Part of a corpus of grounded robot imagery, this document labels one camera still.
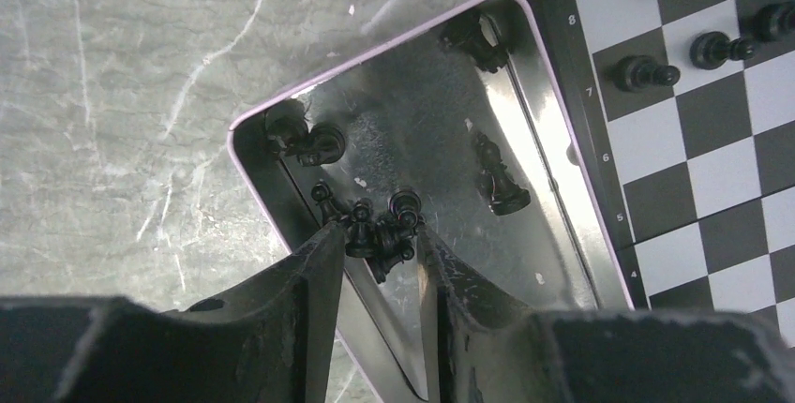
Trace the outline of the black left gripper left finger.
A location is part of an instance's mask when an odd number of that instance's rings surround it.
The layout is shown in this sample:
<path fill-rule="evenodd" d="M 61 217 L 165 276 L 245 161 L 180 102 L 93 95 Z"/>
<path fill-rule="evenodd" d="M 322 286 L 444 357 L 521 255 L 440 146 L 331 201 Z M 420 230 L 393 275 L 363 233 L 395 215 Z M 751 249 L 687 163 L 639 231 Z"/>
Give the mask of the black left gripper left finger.
<path fill-rule="evenodd" d="M 1 301 L 5 402 L 322 402 L 345 231 L 184 311 L 122 296 Z"/>

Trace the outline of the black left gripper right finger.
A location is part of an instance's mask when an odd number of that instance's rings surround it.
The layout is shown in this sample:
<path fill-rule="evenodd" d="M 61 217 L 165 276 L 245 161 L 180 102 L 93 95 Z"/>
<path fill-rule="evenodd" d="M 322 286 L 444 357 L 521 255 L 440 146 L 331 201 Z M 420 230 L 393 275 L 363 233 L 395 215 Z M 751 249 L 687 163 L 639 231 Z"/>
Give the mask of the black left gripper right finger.
<path fill-rule="evenodd" d="M 432 402 L 790 402 L 794 354 L 763 320 L 697 309 L 536 310 L 417 233 Z"/>

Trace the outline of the black chess pawn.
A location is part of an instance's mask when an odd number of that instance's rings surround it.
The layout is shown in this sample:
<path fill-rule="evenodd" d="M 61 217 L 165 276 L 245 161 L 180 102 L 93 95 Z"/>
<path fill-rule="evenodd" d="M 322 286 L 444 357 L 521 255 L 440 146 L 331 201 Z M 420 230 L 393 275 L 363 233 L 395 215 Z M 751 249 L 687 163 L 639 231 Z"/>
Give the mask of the black chess pawn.
<path fill-rule="evenodd" d="M 757 43 L 748 37 L 730 39 L 726 33 L 711 31 L 691 44 L 689 57 L 694 67 L 715 70 L 727 61 L 745 61 L 755 56 Z"/>
<path fill-rule="evenodd" d="M 787 1 L 762 8 L 753 18 L 753 33 L 761 42 L 775 42 L 794 33 L 794 2 Z"/>
<path fill-rule="evenodd" d="M 626 92 L 641 92 L 652 87 L 671 87 L 680 77 L 681 72 L 677 67 L 660 63 L 649 55 L 624 57 L 612 72 L 615 85 Z"/>

